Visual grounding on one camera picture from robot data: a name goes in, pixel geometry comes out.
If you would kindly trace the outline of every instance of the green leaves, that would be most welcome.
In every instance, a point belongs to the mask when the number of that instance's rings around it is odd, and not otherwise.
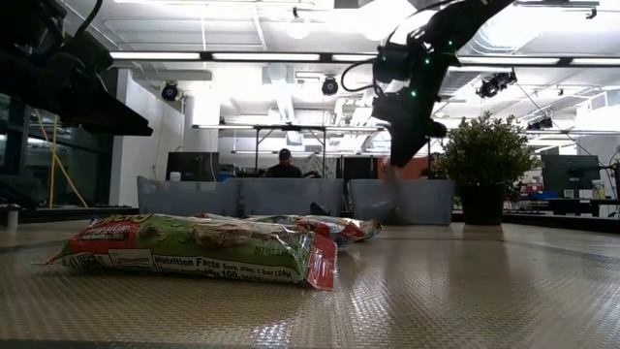
[[[485,111],[478,119],[449,131],[449,142],[439,165],[458,185],[512,183],[537,165],[527,137],[514,116],[491,119]]]

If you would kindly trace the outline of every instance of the green snack bag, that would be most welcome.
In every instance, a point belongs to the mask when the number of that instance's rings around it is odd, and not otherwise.
[[[333,241],[302,227],[141,214],[94,222],[46,265],[307,280],[315,288],[331,290],[336,250]]]

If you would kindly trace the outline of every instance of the baseball cap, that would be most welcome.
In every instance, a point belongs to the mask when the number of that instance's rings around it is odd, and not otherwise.
[[[289,158],[291,158],[291,151],[288,150],[287,148],[280,149],[280,153],[278,154],[278,159],[286,160]]]

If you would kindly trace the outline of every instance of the glass wall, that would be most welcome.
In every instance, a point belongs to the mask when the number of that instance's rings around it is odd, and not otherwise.
[[[82,206],[58,164],[53,166],[50,141],[56,134],[56,155],[69,179],[88,206],[109,202],[109,173],[112,136],[91,135],[81,128],[54,126],[55,115],[35,111],[21,102],[0,95],[0,123],[6,134],[0,135],[0,174],[17,175],[32,183],[41,193],[41,206],[48,206],[53,178],[53,203],[59,206]]]

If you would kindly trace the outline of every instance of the yellow cable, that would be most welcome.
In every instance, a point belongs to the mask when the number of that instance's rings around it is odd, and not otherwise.
[[[35,114],[37,115],[37,118],[39,119],[39,127],[41,127],[41,131],[43,132],[43,137],[45,137],[47,145],[49,145],[49,138],[47,137],[47,132],[46,132],[45,127],[43,127],[43,121],[41,120],[41,114],[39,113],[38,110],[35,110]],[[77,197],[81,201],[81,204],[84,205],[84,207],[88,208],[88,205],[86,204],[86,201],[79,194],[78,190],[74,186],[74,183],[69,178],[69,174],[67,174],[67,171],[62,166],[62,162],[58,158],[58,155],[56,155],[56,149],[55,148],[51,148],[51,155],[53,156],[54,160],[56,160],[56,163],[58,163],[58,167],[60,168],[60,171],[62,171],[63,175],[65,175],[65,178],[67,178],[67,181],[69,182],[69,185],[71,186],[71,189],[74,190],[74,193],[76,193]]]
[[[54,116],[54,135],[52,137],[52,147],[51,151],[56,152],[56,126],[58,125],[58,116]],[[56,174],[56,161],[54,161],[54,157],[51,157],[51,180],[49,182],[49,208],[53,208],[54,206],[54,180]]]

